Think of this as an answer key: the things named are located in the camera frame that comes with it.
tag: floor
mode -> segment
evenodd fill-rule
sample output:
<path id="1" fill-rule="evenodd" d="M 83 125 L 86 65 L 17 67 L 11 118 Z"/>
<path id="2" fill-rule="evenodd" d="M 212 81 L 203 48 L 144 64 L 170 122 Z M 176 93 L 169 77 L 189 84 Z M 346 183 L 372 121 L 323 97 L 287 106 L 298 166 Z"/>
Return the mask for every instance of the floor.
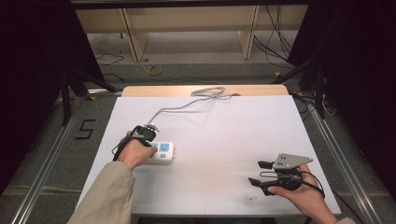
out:
<path id="1" fill-rule="evenodd" d="M 256 36 L 266 44 L 270 32 L 258 32 Z M 289 43 L 292 42 L 297 32 L 285 32 Z M 106 78 L 106 82 L 114 85 L 127 86 L 138 83 L 139 85 L 159 85 L 164 82 L 155 82 L 148 78 L 142 65 L 162 66 L 162 76 L 167 79 L 181 80 L 183 75 L 191 75 L 195 80 L 188 80 L 186 84 L 199 84 L 202 81 L 221 81 L 223 84 L 253 84 L 268 83 L 276 78 L 276 73 L 285 74 L 290 65 L 273 56 L 266 56 L 258 47 L 254 46 L 249 60 L 242 58 L 236 32 L 191 32 L 191 33 L 158 33 L 150 34 L 142 63 L 135 63 L 129 51 L 126 38 L 120 34 L 88 35 L 92 50 Z M 279 54 L 284 54 L 278 39 L 273 38 L 269 47 Z M 288 80 L 285 85 L 289 91 L 298 90 L 299 77 Z M 91 83 L 86 83 L 91 90 L 101 89 Z M 93 93 L 91 99 L 79 103 L 78 99 L 73 106 L 77 110 L 76 120 L 66 133 L 64 144 L 57 160 L 53 164 L 46 183 L 40 191 L 34 207 L 29 211 L 27 223 L 65 223 L 73 213 L 85 178 L 95 156 L 95 150 L 100 144 L 106 123 L 111 114 L 117 94 Z M 357 203 L 356 195 L 340 172 L 333 152 L 329 147 L 329 140 L 323 137 L 322 130 L 318 127 L 320 121 L 315 119 L 315 111 L 310 107 L 305 110 L 305 104 L 296 100 L 296 105 L 302 111 L 301 117 L 311 142 L 316 150 L 323 170 L 328 177 L 331 187 L 341 195 L 361 217 L 366 217 L 364 208 Z M 93 132 L 87 141 L 78 141 L 76 137 L 80 124 L 87 119 L 94 119 L 86 128 L 99 130 Z M 49 151 L 53 148 L 58 138 L 58 133 L 64 132 L 62 123 L 62 102 L 57 101 L 45 123 L 41 134 L 35 141 L 36 148 L 26 156 L 19 171 L 14 176 L 5 193 L 0 198 L 0 223 L 10 223 L 16 211 L 35 178 L 45 162 Z M 359 148 L 348 131 L 342 116 L 326 115 L 334 139 L 343 150 L 348 163 L 353 168 L 355 176 L 359 179 L 364 192 L 369 198 L 374 209 L 374 214 L 379 216 L 382 223 L 396 222 L 396 203 L 381 185 L 374 171 L 365 158 L 359 153 Z M 342 217 L 354 215 L 340 202 L 343 211 Z M 304 217 L 277 217 L 276 223 L 304 223 Z"/>

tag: beige sleeve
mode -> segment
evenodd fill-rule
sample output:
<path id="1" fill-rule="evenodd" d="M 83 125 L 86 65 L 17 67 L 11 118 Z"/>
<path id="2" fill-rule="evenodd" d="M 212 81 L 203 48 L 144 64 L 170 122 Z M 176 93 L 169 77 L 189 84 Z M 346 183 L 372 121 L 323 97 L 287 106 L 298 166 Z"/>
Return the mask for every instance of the beige sleeve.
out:
<path id="1" fill-rule="evenodd" d="M 131 223 L 133 186 L 134 177 L 127 165 L 108 163 L 67 223 Z"/>
<path id="2" fill-rule="evenodd" d="M 355 224 L 355 221 L 353 221 L 349 217 L 346 217 L 346 218 L 339 220 L 336 224 Z"/>

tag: power strip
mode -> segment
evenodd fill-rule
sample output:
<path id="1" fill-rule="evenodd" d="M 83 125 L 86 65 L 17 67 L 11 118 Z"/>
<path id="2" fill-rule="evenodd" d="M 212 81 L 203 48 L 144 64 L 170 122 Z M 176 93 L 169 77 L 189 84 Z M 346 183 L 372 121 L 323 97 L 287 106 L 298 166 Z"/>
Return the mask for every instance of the power strip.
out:
<path id="1" fill-rule="evenodd" d="M 154 153 L 146 165 L 157 165 L 157 164 L 170 164 L 173 158 L 176 156 L 175 145 L 170 142 L 151 142 L 152 146 L 158 148 L 158 151 Z"/>

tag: table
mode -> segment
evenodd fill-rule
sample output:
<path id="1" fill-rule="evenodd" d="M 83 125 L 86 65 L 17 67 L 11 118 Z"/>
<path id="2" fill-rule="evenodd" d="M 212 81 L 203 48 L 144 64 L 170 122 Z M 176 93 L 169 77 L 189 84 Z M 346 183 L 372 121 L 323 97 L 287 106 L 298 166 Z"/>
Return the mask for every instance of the table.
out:
<path id="1" fill-rule="evenodd" d="M 111 148 L 120 136 L 133 128 L 130 126 L 144 122 L 142 120 L 150 117 L 153 108 L 190 102 L 190 91 L 203 87 L 213 86 L 126 88 L 114 106 L 80 199 L 102 167 L 111 161 Z M 169 113 L 156 118 L 162 131 L 155 141 L 172 139 L 177 157 L 169 165 L 143 165 L 134 170 L 134 216 L 299 215 L 301 213 L 292 203 L 280 197 L 265 197 L 248 182 L 248 177 L 260 178 L 263 170 L 257 161 L 274 161 L 280 152 L 314 159 L 310 168 L 321 180 L 332 212 L 340 214 L 286 88 L 282 85 L 224 87 L 228 93 L 242 96 L 205 101 L 186 108 L 200 113 Z"/>

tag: gray carpet floor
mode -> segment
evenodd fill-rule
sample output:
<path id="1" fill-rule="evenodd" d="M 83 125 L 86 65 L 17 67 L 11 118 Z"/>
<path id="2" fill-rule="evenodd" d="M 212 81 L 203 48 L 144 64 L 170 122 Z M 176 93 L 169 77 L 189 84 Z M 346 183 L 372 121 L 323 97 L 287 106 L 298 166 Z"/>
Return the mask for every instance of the gray carpet floor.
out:
<path id="1" fill-rule="evenodd" d="M 202 83 L 203 80 L 217 81 L 222 84 L 268 84 L 275 79 L 275 72 L 280 71 L 285 74 L 288 71 L 288 69 L 268 63 L 165 64 L 163 65 L 163 73 L 158 78 L 173 80 L 170 81 L 151 79 L 140 64 L 102 65 L 101 69 L 104 74 L 113 74 L 105 75 L 106 82 L 118 88 L 130 85 L 202 85 L 204 84 Z M 202 81 L 180 81 L 181 79 L 199 79 Z M 298 90 L 298 80 L 299 76 L 285 83 L 289 91 Z M 91 82 L 87 82 L 86 86 L 88 89 L 99 88 Z M 65 223 L 70 218 L 91 169 L 117 97 L 117 95 L 112 94 L 98 94 L 92 95 L 92 98 L 84 102 L 27 223 Z M 305 110 L 305 104 L 298 100 L 295 102 L 300 111 Z M 308 110 L 302 113 L 301 117 L 304 119 L 305 128 L 318 154 L 330 186 L 361 216 L 360 209 L 350 193 L 317 124 L 314 122 L 312 114 Z M 92 136 L 89 139 L 78 140 L 77 137 L 87 135 L 78 131 L 85 119 L 94 119 L 84 126 L 93 129 Z M 10 223 L 24 193 L 33 183 L 41 164 L 46 159 L 57 134 L 61 130 L 62 121 L 62 102 L 57 101 L 35 141 L 34 150 L 28 153 L 6 192 L 0 198 L 0 223 Z M 384 223 L 395 223 L 396 203 L 381 185 L 370 164 L 359 153 L 359 148 L 345 125 L 343 117 L 338 114 L 332 117 L 326 116 L 326 121 Z M 340 207 L 343 211 L 341 217 L 354 218 L 341 202 Z M 304 223 L 304 217 L 277 217 L 276 223 Z"/>

